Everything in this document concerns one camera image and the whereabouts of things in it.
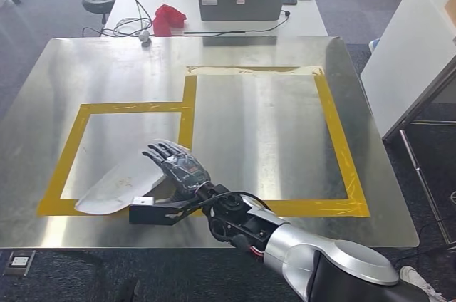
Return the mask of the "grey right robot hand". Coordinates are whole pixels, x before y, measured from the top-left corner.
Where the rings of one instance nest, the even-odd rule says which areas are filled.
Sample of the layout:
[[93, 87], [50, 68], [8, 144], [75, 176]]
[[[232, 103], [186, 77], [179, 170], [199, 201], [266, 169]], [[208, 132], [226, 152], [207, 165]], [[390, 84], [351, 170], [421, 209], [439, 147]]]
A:
[[172, 202], [193, 199], [199, 187], [211, 181], [209, 173], [189, 150], [174, 142], [154, 142], [141, 154], [158, 165], [173, 183]]

